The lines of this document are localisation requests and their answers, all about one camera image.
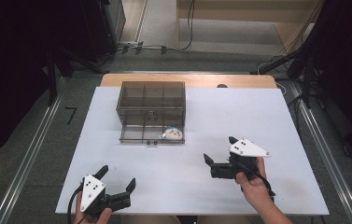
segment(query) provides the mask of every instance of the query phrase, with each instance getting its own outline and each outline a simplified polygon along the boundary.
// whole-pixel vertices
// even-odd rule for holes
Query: table surface
[[[116,104],[122,80],[186,82],[184,145],[149,147],[119,142],[121,124]],[[221,83],[244,88],[212,88]],[[57,213],[66,213],[69,198],[85,174],[94,174],[107,164],[109,171],[102,179],[107,194],[125,191],[136,178],[132,206],[118,214],[257,214],[234,181],[211,178],[204,163],[203,153],[215,162],[226,161],[230,135],[245,137],[271,153],[265,159],[268,180],[276,193],[275,202],[284,213],[329,213],[272,77],[110,74],[104,76],[102,86],[106,87],[97,88],[93,95]]]

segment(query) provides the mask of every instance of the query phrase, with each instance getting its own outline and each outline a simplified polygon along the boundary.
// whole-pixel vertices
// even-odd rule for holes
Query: wire
[[[301,142],[302,142],[302,136],[301,136],[301,126],[299,123],[299,109],[301,106],[301,100],[302,97],[299,97],[299,99],[297,100],[297,102],[294,103],[294,112],[295,112],[295,126],[297,129],[297,133],[300,136]]]
[[[318,8],[320,7],[321,3],[323,1],[318,1],[316,3],[316,6],[315,8],[313,9],[313,12],[312,14],[310,15],[309,19],[307,20],[306,24],[303,26],[303,28],[301,29],[301,31],[298,33],[298,35],[289,43],[287,44],[286,46],[284,46],[280,51],[278,51],[276,53],[276,55],[271,59],[269,60],[269,63],[275,58],[275,57],[284,57],[286,59],[288,59],[289,61],[291,59],[287,58],[286,56],[282,56],[281,54],[283,54],[284,52],[286,52],[286,48],[288,48],[289,46],[293,45],[300,37],[303,37],[303,31],[305,31],[307,29],[307,27],[309,26],[309,24],[313,21],[314,17],[317,15],[318,13]]]
[[[190,29],[190,43],[188,45],[181,49],[181,50],[187,50],[191,49],[192,47],[192,40],[193,40],[193,15],[195,12],[195,0],[192,0],[190,2],[190,10],[188,11],[188,28]]]
[[[278,83],[278,82],[276,82],[275,84],[278,85],[278,86],[280,86],[281,88],[283,88],[283,90],[284,90],[283,95],[286,95],[287,89],[286,89],[283,85],[281,85],[280,83]]]
[[[272,191],[272,187],[271,184],[269,183],[269,181],[263,177],[261,174],[256,174],[254,172],[252,172],[250,169],[248,169],[245,165],[243,165],[242,163],[230,158],[230,162],[231,163],[236,163],[238,166],[242,167],[243,169],[247,170],[249,173],[251,173],[252,175],[255,175],[256,177],[258,177],[259,179],[262,180],[263,184],[266,186],[266,188],[268,189],[269,192],[269,196],[271,196],[271,198],[273,199],[275,196],[275,193]]]
[[[323,216],[320,216],[321,217],[321,221],[323,224],[326,224],[327,222],[325,221],[324,217]]]
[[[123,51],[123,49],[118,49],[115,53],[110,54],[110,55],[107,55],[107,56],[106,56],[106,59],[104,60],[104,62],[103,62],[103,63],[100,63],[100,64],[97,65],[97,66],[98,66],[98,67],[103,66],[104,64],[106,64],[106,63],[108,62],[108,60],[109,60],[112,56],[115,56],[115,55],[121,53],[122,51]]]
[[[258,72],[258,76],[260,76],[260,67],[263,66],[264,64],[268,64],[268,63],[262,63],[258,66],[257,72]]]
[[[86,214],[85,214],[85,216],[83,216],[83,218],[78,222],[78,224],[80,224],[82,221],[83,221],[83,219],[85,219],[86,218]]]
[[[71,196],[70,202],[68,203],[68,209],[67,209],[67,220],[68,224],[71,224],[71,207],[73,206],[73,201],[74,198],[77,196],[78,191],[74,191],[73,195]]]

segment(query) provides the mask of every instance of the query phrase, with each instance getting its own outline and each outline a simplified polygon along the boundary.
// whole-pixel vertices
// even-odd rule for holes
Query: metal rail
[[[15,174],[12,182],[7,188],[5,196],[0,205],[0,223],[7,223],[7,220],[10,217],[10,214],[15,206],[16,201],[21,194],[21,190],[24,186],[24,183],[29,175],[31,168],[35,162],[36,155],[41,148],[42,142],[45,139],[45,136],[48,132],[48,128],[56,114],[56,111],[59,107],[59,104],[62,100],[63,93],[65,90],[66,82],[64,77],[61,77],[59,82],[58,96],[55,98],[52,106],[48,107],[45,112],[44,118],[41,120],[39,127],[35,133],[32,143],[30,144],[22,162],[19,167],[18,172]]]
[[[294,96],[299,96],[302,91],[298,85],[294,82],[291,83],[292,92]],[[312,134],[315,143],[317,145],[318,152],[321,155],[322,160],[327,168],[327,171],[331,177],[332,183],[335,186],[335,189],[339,195],[339,199],[341,200],[347,216],[352,223],[352,192],[350,187],[348,186],[344,175],[338,166],[335,158],[332,156],[331,148],[327,144],[325,137],[318,127],[313,111],[308,109],[305,104],[301,105],[301,110],[303,117],[307,123],[310,133]]]

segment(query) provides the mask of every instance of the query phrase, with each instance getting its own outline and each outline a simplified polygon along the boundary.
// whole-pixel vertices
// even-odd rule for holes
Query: hand
[[[108,222],[109,217],[112,214],[112,210],[110,208],[106,208],[100,215],[97,222],[95,222],[94,217],[89,215],[86,216],[83,212],[80,211],[81,200],[82,200],[82,192],[77,194],[76,218],[74,220],[74,224],[91,224],[91,223],[106,224]]]
[[[266,178],[265,164],[262,157],[257,158],[257,166],[260,175]],[[236,175],[236,183],[241,185],[247,201],[258,211],[267,204],[273,203],[269,197],[269,192],[260,178],[247,179],[242,172]]]
[[[266,178],[265,164],[262,157],[257,158],[257,166],[260,175]],[[260,178],[247,179],[242,172],[236,175],[236,183],[243,188],[247,201],[257,210],[266,224],[290,224],[291,221],[274,204],[269,196],[269,191]]]

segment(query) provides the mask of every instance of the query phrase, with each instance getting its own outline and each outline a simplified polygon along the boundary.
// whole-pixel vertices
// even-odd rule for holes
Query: floor
[[[147,48],[140,52],[129,49],[111,57],[101,65],[111,72],[248,74],[281,54],[283,48],[271,23],[194,21],[189,51],[150,50],[148,46],[176,48],[177,44],[182,47],[189,42],[186,21],[180,22],[181,38],[176,42],[175,1],[148,0],[146,5],[146,1],[123,1],[125,10],[137,14],[138,25],[128,24],[132,31],[124,33],[131,35],[122,36],[121,42],[143,42]],[[126,9],[128,4],[136,6],[133,3],[137,2],[138,8]],[[278,87],[285,93],[285,101],[290,102],[299,94],[300,82],[286,79],[287,66],[287,63],[279,66],[271,75],[281,85]],[[102,77],[85,68],[76,69],[72,78],[59,77],[59,97],[54,106],[47,107],[46,92],[0,149],[0,223],[66,221],[64,215],[54,214],[54,209],[94,88],[100,85]],[[342,138],[322,109],[322,103],[315,97],[310,101],[311,109],[296,103],[289,107],[289,112],[301,133],[330,215],[291,219],[302,224],[352,223],[352,159],[345,155]],[[8,203],[8,208],[2,207],[2,202]],[[120,218],[113,216],[110,223],[120,223]]]

